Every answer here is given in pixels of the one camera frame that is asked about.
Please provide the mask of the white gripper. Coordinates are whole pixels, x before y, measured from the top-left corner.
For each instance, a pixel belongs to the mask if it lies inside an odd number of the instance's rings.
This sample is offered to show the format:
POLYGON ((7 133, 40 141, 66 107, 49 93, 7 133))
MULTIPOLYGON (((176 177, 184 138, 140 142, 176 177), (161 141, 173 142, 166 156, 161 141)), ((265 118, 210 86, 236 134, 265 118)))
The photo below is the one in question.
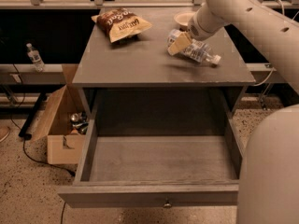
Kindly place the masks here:
POLYGON ((175 55, 186 49, 192 43, 192 38, 195 40, 206 40, 214 35, 214 32, 207 32, 200 27, 196 15, 193 15, 188 21, 187 32, 180 33, 177 38, 169 38, 170 46, 167 51, 170 55, 175 55))

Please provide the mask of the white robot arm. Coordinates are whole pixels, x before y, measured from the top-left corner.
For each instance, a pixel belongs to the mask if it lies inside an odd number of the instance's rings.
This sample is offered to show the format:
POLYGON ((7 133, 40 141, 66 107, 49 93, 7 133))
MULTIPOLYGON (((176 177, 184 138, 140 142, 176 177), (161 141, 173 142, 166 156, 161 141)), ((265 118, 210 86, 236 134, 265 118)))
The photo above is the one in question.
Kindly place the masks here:
MULTIPOLYGON (((171 55, 194 39, 205 40, 232 24, 299 89, 299 25, 259 0, 205 0, 170 46, 171 55)), ((264 119, 244 152, 237 194, 237 224, 299 224, 299 108, 291 105, 264 119)))

